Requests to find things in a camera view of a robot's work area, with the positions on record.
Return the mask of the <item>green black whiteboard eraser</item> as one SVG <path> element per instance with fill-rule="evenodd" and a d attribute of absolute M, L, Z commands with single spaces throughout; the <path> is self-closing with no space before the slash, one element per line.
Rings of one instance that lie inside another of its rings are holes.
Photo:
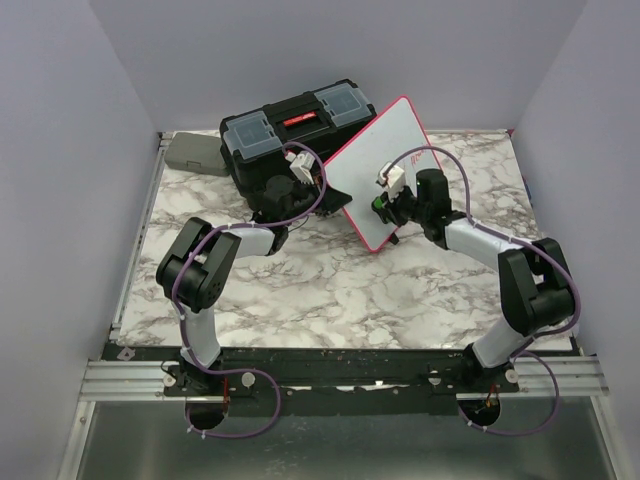
<path fill-rule="evenodd" d="M 379 211 L 386 210 L 385 203 L 381 203 L 379 197 L 372 201 L 371 208 L 377 216 Z"/>

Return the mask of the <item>pink framed whiteboard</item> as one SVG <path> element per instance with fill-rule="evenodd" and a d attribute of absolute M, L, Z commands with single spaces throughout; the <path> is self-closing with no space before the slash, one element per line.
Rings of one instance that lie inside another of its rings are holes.
<path fill-rule="evenodd" d="M 377 183 L 380 170 L 402 157 L 398 166 L 405 171 L 407 185 L 415 189 L 416 173 L 440 164 L 430 150 L 407 152 L 429 143 L 413 103 L 401 96 L 325 163 L 328 185 L 352 197 L 342 210 L 369 252 L 378 252 L 397 230 L 392 223 L 382 223 L 371 208 L 383 193 Z"/>

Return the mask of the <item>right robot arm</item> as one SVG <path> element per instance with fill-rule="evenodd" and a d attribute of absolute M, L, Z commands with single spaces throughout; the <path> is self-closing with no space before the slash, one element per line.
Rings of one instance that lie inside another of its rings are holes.
<path fill-rule="evenodd" d="M 447 178 L 439 169 L 419 171 L 416 192 L 398 166 L 383 168 L 377 183 L 384 192 L 373 200 L 372 210 L 383 223 L 416 223 L 431 243 L 498 273 L 502 317 L 465 348 L 459 371 L 467 389 L 485 390 L 496 380 L 495 368 L 508 363 L 543 329 L 575 318 L 579 301 L 558 242 L 511 237 L 453 209 Z"/>

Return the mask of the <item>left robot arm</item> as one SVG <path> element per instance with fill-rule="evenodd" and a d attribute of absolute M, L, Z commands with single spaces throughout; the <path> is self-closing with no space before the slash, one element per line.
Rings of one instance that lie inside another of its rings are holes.
<path fill-rule="evenodd" d="M 277 253 L 289 237 L 289 226 L 316 212 L 327 215 L 348 205 L 350 194 L 321 179 L 303 184 L 284 175 L 266 182 L 249 221 L 214 226 L 189 218 L 157 267 L 155 279 L 179 318 L 182 363 L 191 365 L 187 382 L 201 395 L 214 393 L 221 375 L 257 370 L 221 370 L 214 305 L 221 296 L 234 262 Z"/>

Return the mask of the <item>grey plastic case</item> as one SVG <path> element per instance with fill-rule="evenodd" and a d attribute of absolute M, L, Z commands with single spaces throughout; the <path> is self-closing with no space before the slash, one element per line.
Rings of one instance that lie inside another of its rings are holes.
<path fill-rule="evenodd" d="M 175 170 L 225 177 L 229 175 L 222 157 L 222 140 L 215 136 L 179 132 L 165 154 L 166 165 Z"/>

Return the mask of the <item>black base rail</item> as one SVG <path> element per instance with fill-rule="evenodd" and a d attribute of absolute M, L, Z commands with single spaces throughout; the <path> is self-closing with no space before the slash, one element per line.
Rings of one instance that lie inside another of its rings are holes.
<path fill-rule="evenodd" d="M 226 348 L 216 363 L 256 375 L 205 374 L 174 349 L 140 359 L 159 364 L 161 400 L 236 417 L 454 415 L 463 400 L 502 399 L 524 381 L 511 363 L 471 378 L 460 350 Z"/>

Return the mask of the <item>aluminium frame rail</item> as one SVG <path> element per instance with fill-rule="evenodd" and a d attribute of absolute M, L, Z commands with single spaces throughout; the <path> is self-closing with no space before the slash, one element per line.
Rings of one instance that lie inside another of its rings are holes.
<path fill-rule="evenodd" d="M 147 232 L 147 225 L 161 182 L 164 170 L 164 153 L 171 143 L 172 137 L 173 134 L 171 132 L 161 132 L 159 134 L 159 147 L 134 237 L 134 244 L 129 256 L 124 283 L 106 334 L 106 341 L 101 347 L 100 354 L 102 356 L 114 353 L 116 357 L 113 360 L 100 358 L 96 361 L 90 360 L 87 362 L 81 381 L 71 432 L 57 475 L 59 479 L 77 479 L 80 477 L 82 461 L 98 404 L 107 402 L 151 402 L 163 398 L 161 392 L 163 374 L 160 372 L 159 364 L 154 361 L 142 361 L 140 352 L 136 352 L 130 347 L 118 346 L 117 340 Z"/>

